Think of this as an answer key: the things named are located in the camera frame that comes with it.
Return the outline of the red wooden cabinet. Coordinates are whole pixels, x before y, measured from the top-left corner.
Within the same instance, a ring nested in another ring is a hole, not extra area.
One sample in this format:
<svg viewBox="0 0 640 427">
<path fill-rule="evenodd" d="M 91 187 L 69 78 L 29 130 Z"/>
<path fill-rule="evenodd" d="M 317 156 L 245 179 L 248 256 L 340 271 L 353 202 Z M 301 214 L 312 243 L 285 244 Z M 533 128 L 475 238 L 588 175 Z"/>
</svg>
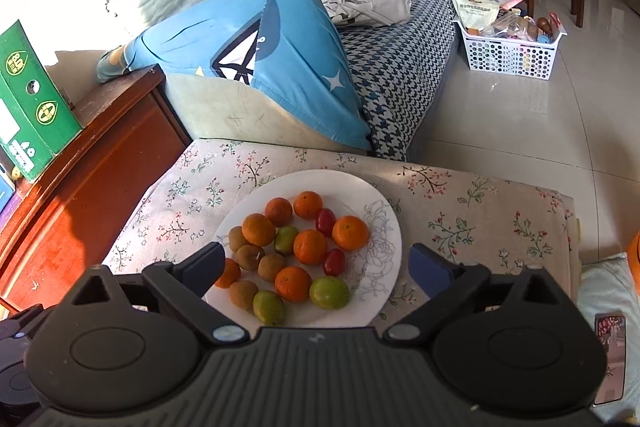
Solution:
<svg viewBox="0 0 640 427">
<path fill-rule="evenodd" d="M 145 191 L 191 142 L 153 66 L 100 84 L 74 110 L 81 132 L 1 213 L 1 313 L 58 303 L 104 260 Z"/>
</svg>

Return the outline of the red cherry tomato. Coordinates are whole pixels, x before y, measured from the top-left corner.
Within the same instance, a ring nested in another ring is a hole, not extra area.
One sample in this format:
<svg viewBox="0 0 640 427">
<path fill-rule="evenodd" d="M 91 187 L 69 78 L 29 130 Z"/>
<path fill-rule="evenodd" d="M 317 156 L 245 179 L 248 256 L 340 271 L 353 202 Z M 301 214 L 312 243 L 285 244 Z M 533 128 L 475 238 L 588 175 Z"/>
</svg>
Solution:
<svg viewBox="0 0 640 427">
<path fill-rule="evenodd" d="M 326 237 L 332 237 L 336 223 L 335 213 L 329 208 L 322 208 L 316 218 L 316 230 Z"/>
<path fill-rule="evenodd" d="M 346 270 L 346 256 L 340 248 L 328 252 L 323 262 L 323 272 L 327 277 L 341 277 Z"/>
</svg>

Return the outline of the large green fruit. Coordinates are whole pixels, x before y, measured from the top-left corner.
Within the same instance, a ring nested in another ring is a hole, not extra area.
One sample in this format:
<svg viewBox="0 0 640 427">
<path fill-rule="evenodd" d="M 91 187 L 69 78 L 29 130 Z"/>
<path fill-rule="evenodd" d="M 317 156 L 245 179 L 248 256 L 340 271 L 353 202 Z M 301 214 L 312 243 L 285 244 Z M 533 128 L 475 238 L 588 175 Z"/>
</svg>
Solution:
<svg viewBox="0 0 640 427">
<path fill-rule="evenodd" d="M 350 301 L 348 285 L 337 277 L 319 277 L 309 288 L 311 302 L 325 310 L 339 310 Z"/>
</svg>

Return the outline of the tangerine top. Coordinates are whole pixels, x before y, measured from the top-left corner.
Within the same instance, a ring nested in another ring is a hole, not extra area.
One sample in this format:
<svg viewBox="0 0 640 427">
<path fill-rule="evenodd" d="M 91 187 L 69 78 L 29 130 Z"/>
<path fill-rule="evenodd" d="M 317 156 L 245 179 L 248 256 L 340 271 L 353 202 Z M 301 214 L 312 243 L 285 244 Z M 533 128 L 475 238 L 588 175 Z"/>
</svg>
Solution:
<svg viewBox="0 0 640 427">
<path fill-rule="evenodd" d="M 303 220 L 316 220 L 323 209 L 322 197 L 314 191 L 300 192 L 294 200 L 293 210 Z"/>
</svg>

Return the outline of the tangerine with stem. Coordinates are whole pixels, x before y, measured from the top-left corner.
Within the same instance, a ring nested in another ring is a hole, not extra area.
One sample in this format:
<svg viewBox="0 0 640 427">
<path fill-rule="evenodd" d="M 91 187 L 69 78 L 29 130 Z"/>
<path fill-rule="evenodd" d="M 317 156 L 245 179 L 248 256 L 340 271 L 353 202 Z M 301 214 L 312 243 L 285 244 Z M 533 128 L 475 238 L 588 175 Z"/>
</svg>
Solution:
<svg viewBox="0 0 640 427">
<path fill-rule="evenodd" d="M 232 258 L 224 259 L 224 271 L 215 282 L 215 286 L 228 289 L 232 284 L 237 282 L 242 277 L 242 270 L 238 265 L 238 262 Z"/>
</svg>

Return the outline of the large orange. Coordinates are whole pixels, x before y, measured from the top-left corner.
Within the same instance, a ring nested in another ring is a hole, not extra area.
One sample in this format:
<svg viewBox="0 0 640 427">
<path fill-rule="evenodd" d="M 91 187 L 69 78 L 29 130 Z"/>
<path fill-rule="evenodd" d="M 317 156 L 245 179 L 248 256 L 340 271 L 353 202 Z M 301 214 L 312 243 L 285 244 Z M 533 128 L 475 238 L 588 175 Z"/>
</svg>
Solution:
<svg viewBox="0 0 640 427">
<path fill-rule="evenodd" d="M 302 265 L 322 265 L 328 254 L 326 236 L 317 230 L 305 230 L 296 236 L 293 254 Z"/>
</svg>

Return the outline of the lone small tangerine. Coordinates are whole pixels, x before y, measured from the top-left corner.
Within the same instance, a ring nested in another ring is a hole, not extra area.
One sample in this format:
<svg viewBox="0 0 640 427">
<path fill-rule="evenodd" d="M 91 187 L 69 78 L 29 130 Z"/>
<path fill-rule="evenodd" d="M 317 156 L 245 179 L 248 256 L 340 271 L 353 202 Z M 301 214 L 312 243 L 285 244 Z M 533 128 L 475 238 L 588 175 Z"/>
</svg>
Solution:
<svg viewBox="0 0 640 427">
<path fill-rule="evenodd" d="M 297 265 L 283 268 L 273 282 L 277 295 L 289 303 L 306 303 L 311 284 L 310 274 Z"/>
</svg>

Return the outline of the houndstooth sofa cover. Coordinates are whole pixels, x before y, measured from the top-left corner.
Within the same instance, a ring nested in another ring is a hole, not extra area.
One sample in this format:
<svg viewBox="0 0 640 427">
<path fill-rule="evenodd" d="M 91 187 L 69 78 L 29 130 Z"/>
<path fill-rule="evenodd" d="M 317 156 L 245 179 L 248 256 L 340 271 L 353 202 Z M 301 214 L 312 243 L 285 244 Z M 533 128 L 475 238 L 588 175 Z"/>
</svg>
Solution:
<svg viewBox="0 0 640 427">
<path fill-rule="evenodd" d="M 372 154 L 406 160 L 459 46 L 451 0 L 411 0 L 403 24 L 340 30 Z"/>
</svg>

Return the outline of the red cherry tomato front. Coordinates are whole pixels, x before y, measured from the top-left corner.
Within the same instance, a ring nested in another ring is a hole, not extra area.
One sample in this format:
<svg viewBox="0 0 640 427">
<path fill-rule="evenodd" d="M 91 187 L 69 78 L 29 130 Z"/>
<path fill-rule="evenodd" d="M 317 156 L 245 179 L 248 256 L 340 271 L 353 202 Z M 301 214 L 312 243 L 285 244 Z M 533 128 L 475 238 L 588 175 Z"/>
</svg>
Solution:
<svg viewBox="0 0 640 427">
<path fill-rule="evenodd" d="M 326 237 L 332 237 L 336 223 L 335 213 L 329 208 L 322 208 L 316 218 L 316 230 Z"/>
</svg>

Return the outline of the small green fruit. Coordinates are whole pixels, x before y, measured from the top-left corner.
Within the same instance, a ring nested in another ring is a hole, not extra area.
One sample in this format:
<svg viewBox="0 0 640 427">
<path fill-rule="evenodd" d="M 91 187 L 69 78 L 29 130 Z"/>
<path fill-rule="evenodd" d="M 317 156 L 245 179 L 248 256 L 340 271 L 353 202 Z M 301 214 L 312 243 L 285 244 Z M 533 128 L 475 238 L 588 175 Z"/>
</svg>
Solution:
<svg viewBox="0 0 640 427">
<path fill-rule="evenodd" d="M 274 291 L 258 291 L 253 299 L 253 312 L 265 326 L 282 326 L 286 321 L 286 308 Z"/>
</svg>

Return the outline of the brown kiwi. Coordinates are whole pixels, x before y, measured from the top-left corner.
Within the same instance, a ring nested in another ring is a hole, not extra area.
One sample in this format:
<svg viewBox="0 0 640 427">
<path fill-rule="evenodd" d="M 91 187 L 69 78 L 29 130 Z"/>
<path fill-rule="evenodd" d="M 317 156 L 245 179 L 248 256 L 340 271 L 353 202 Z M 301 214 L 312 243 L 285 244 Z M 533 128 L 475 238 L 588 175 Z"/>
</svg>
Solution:
<svg viewBox="0 0 640 427">
<path fill-rule="evenodd" d="M 234 227 L 229 231 L 228 241 L 232 253 L 236 253 L 241 247 L 248 244 L 241 227 Z"/>
<path fill-rule="evenodd" d="M 229 287 L 229 297 L 231 302 L 239 309 L 252 312 L 254 298 L 259 291 L 258 286 L 247 280 L 239 280 Z"/>
<path fill-rule="evenodd" d="M 260 259 L 257 273 L 262 280 L 273 283 L 278 273 L 286 267 L 286 259 L 280 254 L 265 255 Z"/>
<path fill-rule="evenodd" d="M 245 271 L 254 272 L 258 270 L 260 260 L 265 257 L 262 247 L 245 244 L 234 253 L 234 260 Z"/>
</svg>

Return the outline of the white floral plate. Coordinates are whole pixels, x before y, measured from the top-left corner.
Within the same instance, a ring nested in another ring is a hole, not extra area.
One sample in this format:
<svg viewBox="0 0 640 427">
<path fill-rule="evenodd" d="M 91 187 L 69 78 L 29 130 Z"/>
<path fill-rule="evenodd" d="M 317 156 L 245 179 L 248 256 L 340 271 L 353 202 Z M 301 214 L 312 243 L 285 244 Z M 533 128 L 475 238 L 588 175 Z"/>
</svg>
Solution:
<svg viewBox="0 0 640 427">
<path fill-rule="evenodd" d="M 401 266 L 390 203 L 368 182 L 332 170 L 256 188 L 222 220 L 216 239 L 228 260 L 204 299 L 250 332 L 370 325 Z"/>
</svg>

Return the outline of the pale cushion lower right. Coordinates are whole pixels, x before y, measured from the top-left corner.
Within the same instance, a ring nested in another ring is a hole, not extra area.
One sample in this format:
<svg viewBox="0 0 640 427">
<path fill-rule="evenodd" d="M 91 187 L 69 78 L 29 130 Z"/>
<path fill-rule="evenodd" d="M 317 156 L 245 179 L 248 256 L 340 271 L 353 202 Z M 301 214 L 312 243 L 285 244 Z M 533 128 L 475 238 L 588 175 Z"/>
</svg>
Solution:
<svg viewBox="0 0 640 427">
<path fill-rule="evenodd" d="M 638 421 L 639 299 L 626 254 L 582 268 L 577 306 L 606 353 L 593 412 L 601 421 Z"/>
</svg>

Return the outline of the orange plastic bag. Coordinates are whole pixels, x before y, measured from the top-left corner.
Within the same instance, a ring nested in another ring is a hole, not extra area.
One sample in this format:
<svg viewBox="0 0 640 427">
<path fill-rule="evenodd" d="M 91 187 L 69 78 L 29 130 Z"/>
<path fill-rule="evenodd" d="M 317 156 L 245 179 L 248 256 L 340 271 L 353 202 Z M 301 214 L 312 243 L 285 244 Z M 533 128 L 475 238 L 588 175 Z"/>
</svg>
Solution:
<svg viewBox="0 0 640 427">
<path fill-rule="evenodd" d="M 640 232 L 634 234 L 634 238 L 631 239 L 627 247 L 627 260 L 631 276 L 634 279 L 636 294 L 640 295 Z"/>
</svg>

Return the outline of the pale green sofa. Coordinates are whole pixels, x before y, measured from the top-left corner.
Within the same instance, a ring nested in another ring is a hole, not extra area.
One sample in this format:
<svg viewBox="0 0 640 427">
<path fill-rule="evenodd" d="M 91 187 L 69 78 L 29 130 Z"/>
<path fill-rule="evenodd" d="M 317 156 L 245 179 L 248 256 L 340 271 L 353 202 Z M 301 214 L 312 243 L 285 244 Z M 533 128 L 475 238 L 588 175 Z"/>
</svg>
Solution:
<svg viewBox="0 0 640 427">
<path fill-rule="evenodd" d="M 271 98 L 239 81 L 165 75 L 164 93 L 188 135 L 363 155 L 362 147 L 333 141 L 312 130 Z"/>
</svg>

